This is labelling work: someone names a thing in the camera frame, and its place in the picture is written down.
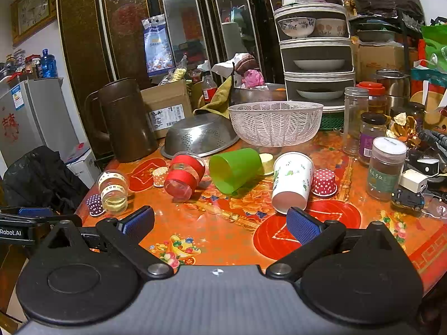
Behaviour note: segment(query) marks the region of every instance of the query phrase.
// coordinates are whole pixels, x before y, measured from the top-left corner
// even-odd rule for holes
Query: black bag
[[[60,159],[59,152],[40,146],[23,155],[5,172],[5,199],[10,206],[45,208],[74,214],[89,188]]]

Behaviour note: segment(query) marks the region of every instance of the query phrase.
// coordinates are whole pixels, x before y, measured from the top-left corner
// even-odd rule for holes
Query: orange floral tablecloth
[[[269,152],[275,158],[288,151],[302,152],[312,158],[316,169],[333,170],[337,193],[327,199],[311,194],[306,211],[321,221],[337,219],[350,228],[383,221],[419,271],[425,291],[447,271],[447,223],[369,197],[365,191],[367,168],[343,153],[338,133],[319,132],[309,142],[283,148],[253,147],[240,140],[228,150],[244,147]],[[109,168],[129,176],[129,206],[119,218],[150,205],[156,216],[155,227],[140,245],[172,267],[258,264],[265,269],[300,246],[288,232],[285,216],[271,206],[272,176],[247,183],[229,197],[205,173],[200,190],[188,202],[180,203],[163,188],[153,186],[152,171],[167,163],[169,160],[157,150],[136,162],[120,164],[114,160]],[[96,187],[77,210],[84,226],[94,226],[107,217],[88,215],[85,201],[94,194],[98,194]]]

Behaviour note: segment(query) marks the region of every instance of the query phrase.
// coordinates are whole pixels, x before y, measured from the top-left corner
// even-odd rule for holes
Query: green plastic cup
[[[231,194],[254,178],[262,167],[259,154],[253,149],[241,149],[213,155],[210,158],[210,177],[224,194]]]

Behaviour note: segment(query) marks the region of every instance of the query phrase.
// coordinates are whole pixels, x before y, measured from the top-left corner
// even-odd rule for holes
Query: wooden frame
[[[22,0],[15,0],[11,4],[11,32],[13,36],[13,47],[16,47],[24,40],[28,39],[34,33],[38,32],[40,29],[47,26],[53,20],[57,19],[56,11],[56,0],[48,0],[48,16],[39,21],[38,23],[32,25],[29,29],[24,32],[20,32],[19,27],[19,3]]]

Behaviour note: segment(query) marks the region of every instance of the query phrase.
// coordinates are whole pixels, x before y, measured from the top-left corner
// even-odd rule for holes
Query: blue water bottle
[[[40,64],[42,65],[42,76],[44,78],[57,77],[56,59],[54,55],[48,54],[48,49],[42,51]]]

